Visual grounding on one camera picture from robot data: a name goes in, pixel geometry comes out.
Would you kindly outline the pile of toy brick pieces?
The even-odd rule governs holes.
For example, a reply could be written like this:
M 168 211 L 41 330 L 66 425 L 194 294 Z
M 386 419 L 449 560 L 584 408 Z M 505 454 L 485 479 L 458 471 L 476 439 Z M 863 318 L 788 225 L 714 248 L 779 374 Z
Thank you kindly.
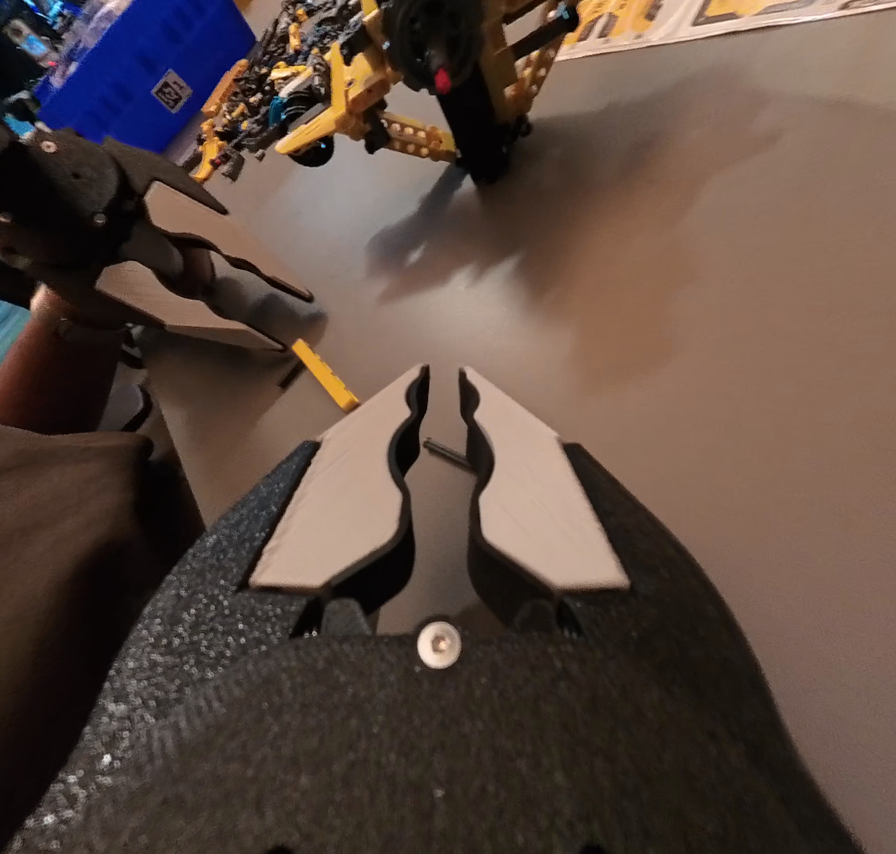
M 277 142 L 330 106 L 333 44 L 342 43 L 360 0 L 284 0 L 250 53 L 218 82 L 183 167 L 199 183 L 235 181 L 245 157 L 262 160 Z

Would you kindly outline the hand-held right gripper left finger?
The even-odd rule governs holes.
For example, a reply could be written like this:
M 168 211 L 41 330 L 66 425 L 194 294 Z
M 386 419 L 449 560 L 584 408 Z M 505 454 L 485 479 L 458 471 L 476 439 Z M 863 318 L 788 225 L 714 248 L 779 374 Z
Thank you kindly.
M 430 367 L 413 366 L 319 436 L 248 574 L 254 591 L 378 612 L 415 563 L 409 469 L 420 456 Z

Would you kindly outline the lego sticker sheet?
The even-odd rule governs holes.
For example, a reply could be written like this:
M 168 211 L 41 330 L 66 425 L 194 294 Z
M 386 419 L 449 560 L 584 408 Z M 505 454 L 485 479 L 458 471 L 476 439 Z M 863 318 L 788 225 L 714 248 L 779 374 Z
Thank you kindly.
M 697 0 L 582 0 L 580 23 L 566 35 L 556 60 L 620 53 L 681 40 Z

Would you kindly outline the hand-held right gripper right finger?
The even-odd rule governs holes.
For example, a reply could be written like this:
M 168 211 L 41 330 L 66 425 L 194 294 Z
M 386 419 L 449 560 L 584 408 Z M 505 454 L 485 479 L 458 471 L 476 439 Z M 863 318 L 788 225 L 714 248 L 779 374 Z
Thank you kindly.
M 468 569 L 483 603 L 513 620 L 532 601 L 629 591 L 631 580 L 561 436 L 471 367 L 459 371 L 475 477 Z

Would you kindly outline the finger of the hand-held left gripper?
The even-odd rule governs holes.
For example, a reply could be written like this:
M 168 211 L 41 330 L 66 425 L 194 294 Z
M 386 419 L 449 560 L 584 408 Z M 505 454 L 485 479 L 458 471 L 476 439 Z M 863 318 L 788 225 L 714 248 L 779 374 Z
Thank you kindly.
M 281 263 L 227 211 L 218 211 L 217 202 L 209 205 L 158 180 L 149 184 L 142 202 L 149 223 L 169 241 L 204 248 L 269 288 L 303 303 L 315 301 L 314 294 L 284 274 Z
M 94 287 L 99 294 L 136 312 L 140 323 L 147 328 L 249 351 L 285 351 L 284 344 L 268 335 L 218 315 L 200 300 L 169 290 L 150 268 L 139 262 L 107 266 Z

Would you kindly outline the blue plastic storage bin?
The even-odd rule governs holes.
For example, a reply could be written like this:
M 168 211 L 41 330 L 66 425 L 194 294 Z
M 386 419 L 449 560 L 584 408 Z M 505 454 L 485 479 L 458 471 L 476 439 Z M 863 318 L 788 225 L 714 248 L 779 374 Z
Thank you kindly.
M 233 0 L 130 0 L 71 70 L 37 88 L 39 119 L 97 143 L 107 136 L 163 153 L 255 36 Z

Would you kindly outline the person's left forearm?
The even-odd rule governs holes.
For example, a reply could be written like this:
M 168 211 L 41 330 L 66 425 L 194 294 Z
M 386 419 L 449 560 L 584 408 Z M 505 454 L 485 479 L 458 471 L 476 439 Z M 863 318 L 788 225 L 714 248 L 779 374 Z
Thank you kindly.
M 1 367 L 1 423 L 40 434 L 61 433 L 80 388 L 73 345 L 58 335 L 67 303 L 41 286 L 30 317 Z

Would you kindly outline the yellow thin toy beam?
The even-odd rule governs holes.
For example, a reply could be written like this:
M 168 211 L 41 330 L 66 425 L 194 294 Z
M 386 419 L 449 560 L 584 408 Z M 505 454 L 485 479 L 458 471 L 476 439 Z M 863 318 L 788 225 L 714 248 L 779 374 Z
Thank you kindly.
M 304 339 L 297 339 L 291 352 L 343 413 L 353 412 L 361 405 L 360 399 Z

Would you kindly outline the yellow black toy brick model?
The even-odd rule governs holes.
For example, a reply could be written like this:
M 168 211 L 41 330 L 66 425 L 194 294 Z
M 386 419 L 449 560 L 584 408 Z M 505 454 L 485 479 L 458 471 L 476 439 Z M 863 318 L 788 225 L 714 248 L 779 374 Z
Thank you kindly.
M 459 165 L 476 184 L 507 170 L 513 144 L 583 0 L 350 0 L 324 56 L 327 97 L 275 150 L 322 165 L 334 140 Z

